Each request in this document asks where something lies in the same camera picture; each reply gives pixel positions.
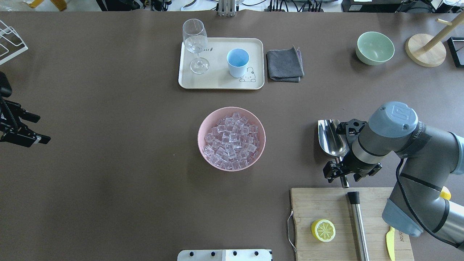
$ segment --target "clear liquid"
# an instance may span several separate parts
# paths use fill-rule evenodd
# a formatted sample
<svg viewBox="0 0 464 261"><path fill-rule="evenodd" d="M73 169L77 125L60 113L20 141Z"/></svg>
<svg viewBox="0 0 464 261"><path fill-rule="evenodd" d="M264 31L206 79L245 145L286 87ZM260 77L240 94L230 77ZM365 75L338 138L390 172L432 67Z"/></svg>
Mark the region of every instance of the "clear liquid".
<svg viewBox="0 0 464 261"><path fill-rule="evenodd" d="M189 52L200 53L208 44L208 38L204 35L190 36L185 40L185 47Z"/></svg>

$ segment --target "gray robotic arm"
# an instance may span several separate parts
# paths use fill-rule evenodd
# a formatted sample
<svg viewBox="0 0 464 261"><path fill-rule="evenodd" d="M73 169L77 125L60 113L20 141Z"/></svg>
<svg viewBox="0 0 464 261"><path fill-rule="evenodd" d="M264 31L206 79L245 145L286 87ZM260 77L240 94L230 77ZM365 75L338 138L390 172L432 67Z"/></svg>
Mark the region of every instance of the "gray robotic arm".
<svg viewBox="0 0 464 261"><path fill-rule="evenodd" d="M464 251L464 207L439 196L449 174L464 173L464 138L426 126L400 102L382 105L368 123L354 119L337 130L346 133L350 152L339 164L327 163L329 182L351 173L356 181L372 176L381 159L394 151L401 162L384 221L411 236L426 230Z"/></svg>

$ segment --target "pink bowl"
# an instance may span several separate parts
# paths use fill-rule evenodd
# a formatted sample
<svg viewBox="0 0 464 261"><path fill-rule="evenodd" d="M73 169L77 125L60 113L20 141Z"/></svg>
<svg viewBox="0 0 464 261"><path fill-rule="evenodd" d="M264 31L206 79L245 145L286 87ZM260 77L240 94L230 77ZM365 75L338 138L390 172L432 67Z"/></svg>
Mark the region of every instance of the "pink bowl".
<svg viewBox="0 0 464 261"><path fill-rule="evenodd" d="M203 149L204 149L204 147L206 145L205 136L206 136L206 134L208 134L211 131L211 128L213 126L215 126L216 123L220 119L224 119L226 116L231 116L234 112L238 112L238 113L240 113L241 116L247 117L248 122L250 124L254 124L254 125L258 126L258 128L259 128L259 130L258 130L258 140L259 140L259 145L260 146L257 149L258 156L256 157L256 159L253 162L250 163L250 165L248 165L245 168L238 169L238 170L225 170L225 169L221 169L220 167L217 167L217 166L214 166L213 164L211 164L211 162L209 162L209 160L203 154ZM239 171L239 170L244 170L244 169L252 166L259 159L259 157L261 157L261 154L264 151L264 146L265 145L266 145L266 132L264 131L264 127L261 124L261 122L259 121L258 117L256 117L253 113L251 113L251 112L249 112L249 111L247 111L245 109L239 108L239 107L224 107L224 108L217 109L217 110L211 112L210 115L208 115L205 118L205 120L203 120L203 122L200 125L200 129L198 130L198 149L200 150L201 155L206 160L206 162L208 162L211 166L213 166L213 167L215 167L215 168L217 168L219 170Z"/></svg>

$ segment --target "brown tabletop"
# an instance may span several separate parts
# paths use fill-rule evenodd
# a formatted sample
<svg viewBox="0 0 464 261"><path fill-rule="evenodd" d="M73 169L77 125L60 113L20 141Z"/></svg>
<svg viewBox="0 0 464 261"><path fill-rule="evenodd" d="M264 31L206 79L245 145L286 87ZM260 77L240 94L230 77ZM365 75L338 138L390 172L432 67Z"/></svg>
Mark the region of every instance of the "brown tabletop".
<svg viewBox="0 0 464 261"><path fill-rule="evenodd" d="M13 95L42 119L28 124L52 137L31 148L1 143L0 260L176 260L181 249L269 248L294 260L286 234L293 187L340 187L322 176L327 158L318 119L368 120L397 100L419 120L464 135L464 71L449 51L436 68L413 63L404 42L436 34L455 15L264 13L235 18L205 12L0 13L29 50L0 66ZM257 91L188 91L178 82L182 23L201 19L209 37L251 37L264 51L300 47L298 84L266 77ZM395 56L367 66L357 37L386 34ZM451 36L463 36L464 26ZM246 108L267 143L252 167L225 173L200 155L197 132L210 112ZM389 155L357 187L392 187ZM463 177L451 176L452 200L464 204ZM462 260L424 233L415 259Z"/></svg>

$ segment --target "wine glass stem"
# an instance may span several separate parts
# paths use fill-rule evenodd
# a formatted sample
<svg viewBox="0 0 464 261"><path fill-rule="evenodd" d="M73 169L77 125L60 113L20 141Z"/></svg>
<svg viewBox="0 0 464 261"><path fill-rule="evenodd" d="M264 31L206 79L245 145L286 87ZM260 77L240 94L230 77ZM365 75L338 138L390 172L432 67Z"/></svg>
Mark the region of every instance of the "wine glass stem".
<svg viewBox="0 0 464 261"><path fill-rule="evenodd" d="M200 53L197 53L197 64L201 64L201 58L200 58Z"/></svg>

